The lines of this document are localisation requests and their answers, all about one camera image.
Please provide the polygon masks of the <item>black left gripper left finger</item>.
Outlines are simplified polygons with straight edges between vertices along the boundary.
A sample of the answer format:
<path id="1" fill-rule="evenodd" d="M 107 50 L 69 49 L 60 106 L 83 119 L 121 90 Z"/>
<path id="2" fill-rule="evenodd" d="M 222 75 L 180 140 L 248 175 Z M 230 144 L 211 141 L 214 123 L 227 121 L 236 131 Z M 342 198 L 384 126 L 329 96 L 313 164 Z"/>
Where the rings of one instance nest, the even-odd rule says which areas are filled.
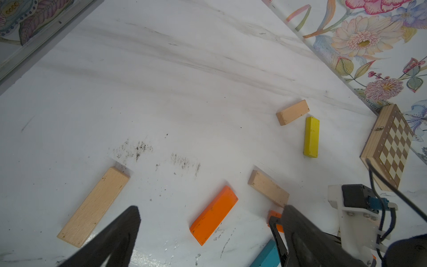
<path id="1" fill-rule="evenodd" d="M 139 209 L 130 206 L 97 236 L 73 256 L 65 260 L 62 267 L 127 267 L 141 223 Z"/>

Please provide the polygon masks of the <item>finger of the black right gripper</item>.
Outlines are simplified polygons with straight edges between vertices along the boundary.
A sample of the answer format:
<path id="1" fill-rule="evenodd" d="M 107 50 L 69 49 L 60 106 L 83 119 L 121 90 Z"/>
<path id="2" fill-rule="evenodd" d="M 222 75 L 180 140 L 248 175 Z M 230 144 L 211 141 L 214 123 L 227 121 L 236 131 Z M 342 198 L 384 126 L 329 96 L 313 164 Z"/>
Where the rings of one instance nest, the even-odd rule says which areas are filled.
<path id="1" fill-rule="evenodd" d="M 280 259 L 280 264 L 282 267 L 286 266 L 286 262 L 288 259 L 288 250 L 285 246 L 285 243 L 283 242 L 280 233 L 277 231 L 276 227 L 274 224 L 272 224 L 270 226 L 273 238 L 276 242 L 276 247 L 278 249 L 278 255 L 279 255 L 279 259 Z"/>

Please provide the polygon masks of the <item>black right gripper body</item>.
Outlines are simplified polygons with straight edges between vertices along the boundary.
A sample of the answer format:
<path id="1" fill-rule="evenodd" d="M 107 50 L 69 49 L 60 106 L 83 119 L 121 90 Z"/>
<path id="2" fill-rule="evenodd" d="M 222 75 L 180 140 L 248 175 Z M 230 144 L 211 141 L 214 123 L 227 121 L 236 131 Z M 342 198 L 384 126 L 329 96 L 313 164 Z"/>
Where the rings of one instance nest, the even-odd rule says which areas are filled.
<path id="1" fill-rule="evenodd" d="M 387 251 L 387 247 L 377 241 L 377 237 L 386 233 L 380 229 L 381 203 L 386 212 L 397 211 L 397 204 L 386 198 L 379 200 L 363 184 L 328 186 L 328 202 L 338 211 L 341 247 L 368 267 L 376 266 L 379 262 L 376 251 Z"/>

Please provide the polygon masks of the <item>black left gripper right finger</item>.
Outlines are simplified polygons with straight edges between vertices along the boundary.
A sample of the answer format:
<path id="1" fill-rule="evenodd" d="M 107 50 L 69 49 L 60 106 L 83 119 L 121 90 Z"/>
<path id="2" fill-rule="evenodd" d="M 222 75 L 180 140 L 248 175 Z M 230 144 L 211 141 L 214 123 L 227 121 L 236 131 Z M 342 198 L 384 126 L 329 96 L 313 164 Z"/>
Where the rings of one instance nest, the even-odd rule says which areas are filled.
<path id="1" fill-rule="evenodd" d="M 288 252 L 284 267 L 363 267 L 326 233 L 316 227 L 295 207 L 284 207 L 281 217 Z"/>

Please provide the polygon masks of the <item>orange block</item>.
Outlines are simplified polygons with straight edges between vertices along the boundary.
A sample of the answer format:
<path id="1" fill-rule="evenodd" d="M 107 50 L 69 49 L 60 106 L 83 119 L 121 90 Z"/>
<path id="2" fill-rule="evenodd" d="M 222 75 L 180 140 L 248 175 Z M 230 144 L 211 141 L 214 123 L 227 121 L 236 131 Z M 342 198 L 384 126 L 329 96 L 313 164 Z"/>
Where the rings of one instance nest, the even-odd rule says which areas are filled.
<path id="1" fill-rule="evenodd" d="M 281 224 L 281 217 L 282 215 L 279 212 L 270 210 L 268 213 L 267 224 L 269 227 L 274 224 L 278 232 L 284 233 L 283 226 Z"/>

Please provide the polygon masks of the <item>yellow block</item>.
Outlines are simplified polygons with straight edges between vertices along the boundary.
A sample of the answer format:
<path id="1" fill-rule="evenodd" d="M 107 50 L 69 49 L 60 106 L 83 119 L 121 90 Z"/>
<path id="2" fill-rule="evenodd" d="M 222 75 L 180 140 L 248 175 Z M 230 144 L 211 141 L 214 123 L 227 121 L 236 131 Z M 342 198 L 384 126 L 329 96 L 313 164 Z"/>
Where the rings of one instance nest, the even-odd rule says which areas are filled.
<path id="1" fill-rule="evenodd" d="M 306 118 L 303 154 L 310 158 L 319 155 L 320 121 L 312 116 Z"/>

